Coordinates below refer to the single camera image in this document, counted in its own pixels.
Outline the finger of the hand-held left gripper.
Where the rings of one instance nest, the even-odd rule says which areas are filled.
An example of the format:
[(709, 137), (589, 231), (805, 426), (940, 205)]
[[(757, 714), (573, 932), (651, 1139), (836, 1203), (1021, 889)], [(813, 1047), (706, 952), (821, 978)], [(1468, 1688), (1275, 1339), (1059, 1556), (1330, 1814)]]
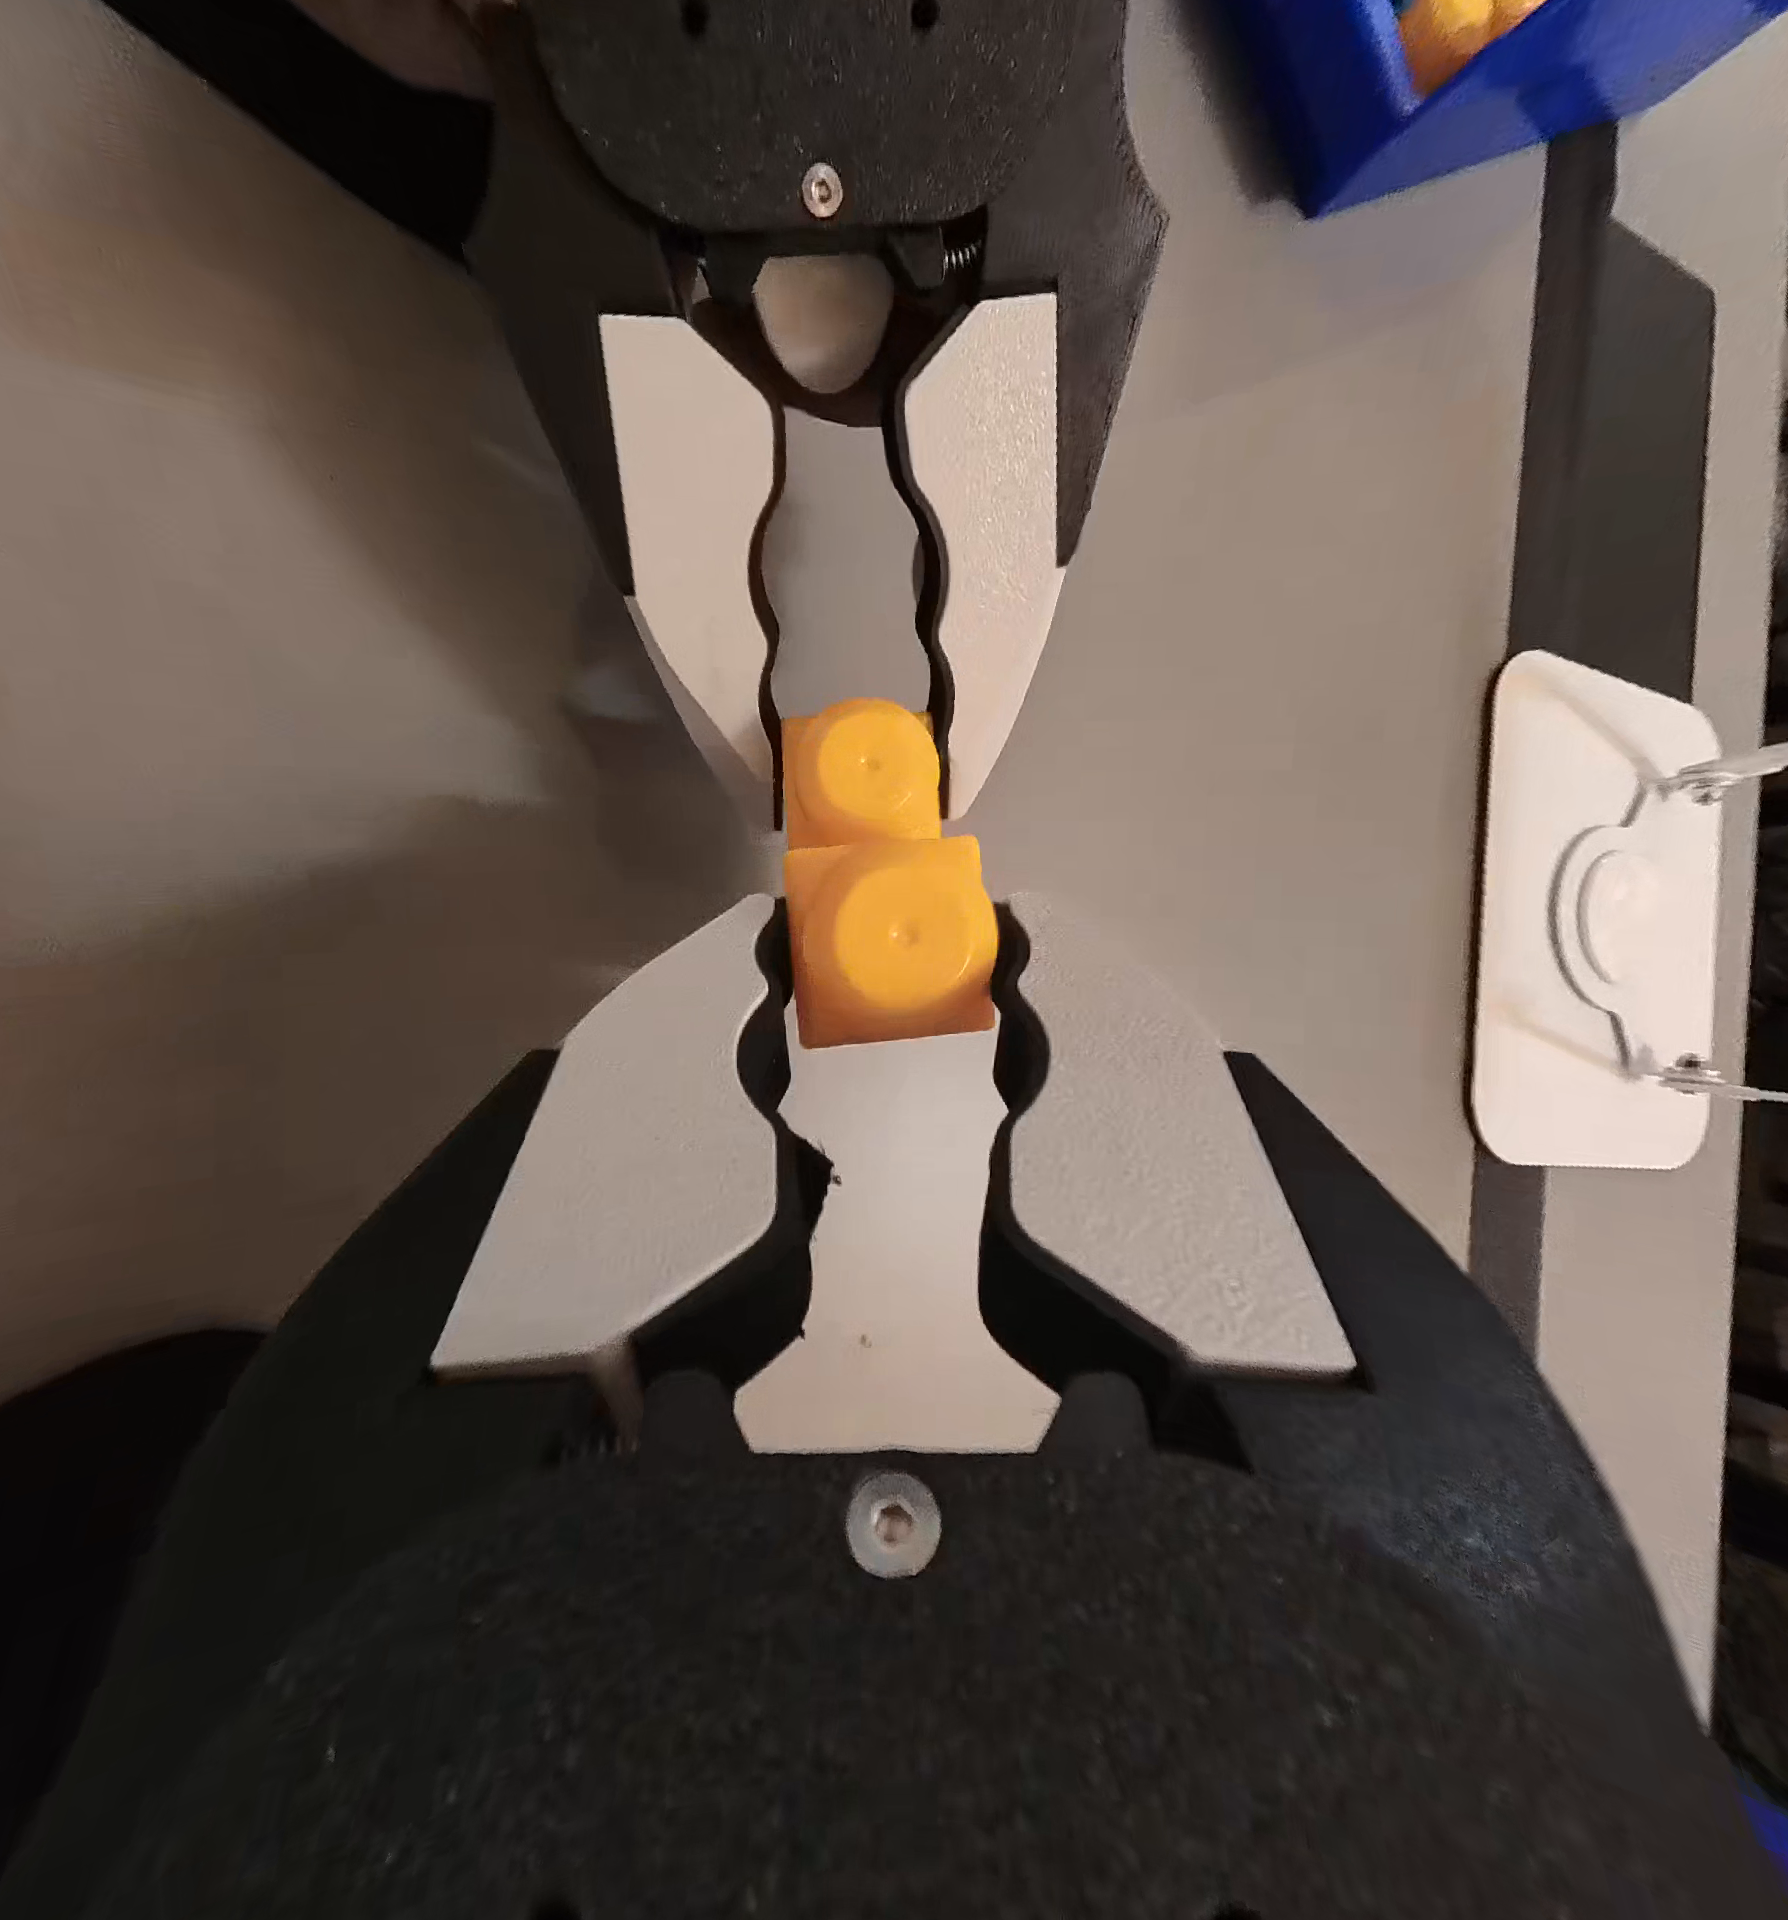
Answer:
[(1054, 400), (1054, 293), (973, 305), (894, 400), (894, 467), (930, 563), (913, 626), (952, 822), (1002, 757), (1066, 589)]
[(685, 315), (604, 315), (625, 607), (698, 752), (775, 825), (775, 626), (757, 542), (780, 495), (769, 397)]

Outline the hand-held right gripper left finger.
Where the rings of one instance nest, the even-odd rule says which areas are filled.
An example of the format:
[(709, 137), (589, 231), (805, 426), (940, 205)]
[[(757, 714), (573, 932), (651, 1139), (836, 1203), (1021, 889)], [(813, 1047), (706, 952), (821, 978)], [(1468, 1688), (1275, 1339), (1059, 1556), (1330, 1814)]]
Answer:
[(604, 1399), (794, 1349), (836, 1162), (786, 1115), (790, 916), (741, 897), (604, 996), (547, 1086), (429, 1349), (440, 1379), (572, 1379)]

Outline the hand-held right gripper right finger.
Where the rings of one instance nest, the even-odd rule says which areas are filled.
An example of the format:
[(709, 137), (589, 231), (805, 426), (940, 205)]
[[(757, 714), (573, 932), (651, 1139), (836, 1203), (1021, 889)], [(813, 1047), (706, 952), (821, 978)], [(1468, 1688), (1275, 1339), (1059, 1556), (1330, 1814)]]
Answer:
[(1045, 890), (1002, 902), (988, 1200), (1033, 1274), (1173, 1362), (1345, 1382), (1353, 1349), (1219, 1029)]

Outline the yellow single-stud block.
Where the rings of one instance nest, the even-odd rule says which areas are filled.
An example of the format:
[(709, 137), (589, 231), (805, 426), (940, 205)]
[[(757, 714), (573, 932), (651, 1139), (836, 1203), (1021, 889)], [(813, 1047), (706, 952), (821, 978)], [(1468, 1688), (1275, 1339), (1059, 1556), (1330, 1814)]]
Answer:
[(836, 701), (780, 725), (786, 852), (940, 839), (940, 749), (930, 714)]

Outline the orange one-stud toy block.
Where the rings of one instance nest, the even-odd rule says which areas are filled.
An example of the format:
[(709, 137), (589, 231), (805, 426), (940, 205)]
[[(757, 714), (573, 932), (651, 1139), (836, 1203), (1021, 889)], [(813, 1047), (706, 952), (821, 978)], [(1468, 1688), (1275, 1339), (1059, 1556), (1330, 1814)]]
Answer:
[(974, 836), (790, 852), (786, 916), (805, 1047), (996, 1029), (999, 905)]

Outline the pile of colourful toy blocks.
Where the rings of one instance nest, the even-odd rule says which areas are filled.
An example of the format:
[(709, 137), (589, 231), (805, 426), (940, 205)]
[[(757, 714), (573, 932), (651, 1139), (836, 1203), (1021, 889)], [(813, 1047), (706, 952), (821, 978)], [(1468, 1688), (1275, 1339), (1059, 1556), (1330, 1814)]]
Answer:
[(1399, 0), (1394, 36), (1419, 97), (1453, 85), (1490, 42), (1525, 21), (1540, 0)]

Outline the white document stand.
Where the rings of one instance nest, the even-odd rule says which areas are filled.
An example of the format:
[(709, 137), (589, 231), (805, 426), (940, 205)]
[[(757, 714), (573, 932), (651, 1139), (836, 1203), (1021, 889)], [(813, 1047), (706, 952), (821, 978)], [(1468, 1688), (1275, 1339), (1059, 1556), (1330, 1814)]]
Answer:
[(1788, 1093), (1720, 1059), (1723, 757), (1708, 714), (1548, 647), (1490, 697), (1473, 1122), (1517, 1168), (1684, 1168), (1708, 1106)]

